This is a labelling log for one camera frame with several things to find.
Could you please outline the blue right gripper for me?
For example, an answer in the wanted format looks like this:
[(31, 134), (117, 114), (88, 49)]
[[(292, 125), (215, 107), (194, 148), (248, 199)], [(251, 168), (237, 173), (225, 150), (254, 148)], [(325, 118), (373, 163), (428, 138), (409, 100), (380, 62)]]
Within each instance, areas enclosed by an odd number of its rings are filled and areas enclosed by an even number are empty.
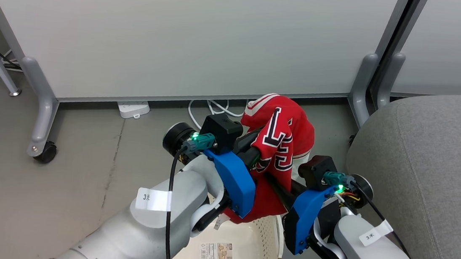
[(284, 220), (284, 240), (287, 249), (293, 255), (302, 254), (312, 244), (318, 242), (315, 234), (315, 222), (327, 199), (334, 196), (336, 186), (323, 191), (306, 190), (298, 194), (298, 182), (291, 180), (291, 189), (286, 190), (272, 174), (266, 174), (272, 190), (289, 212)]

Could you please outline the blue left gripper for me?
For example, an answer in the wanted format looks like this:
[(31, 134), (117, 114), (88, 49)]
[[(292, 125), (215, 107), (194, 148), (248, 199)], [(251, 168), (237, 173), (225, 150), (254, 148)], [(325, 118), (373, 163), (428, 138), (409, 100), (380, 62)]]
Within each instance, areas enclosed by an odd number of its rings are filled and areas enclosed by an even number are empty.
[(212, 150), (204, 150), (224, 184), (232, 203), (231, 209), (241, 219), (251, 212), (254, 205), (256, 186), (248, 168), (253, 169), (261, 156), (261, 152), (252, 145), (258, 135), (247, 133), (238, 138), (233, 152), (216, 154)]

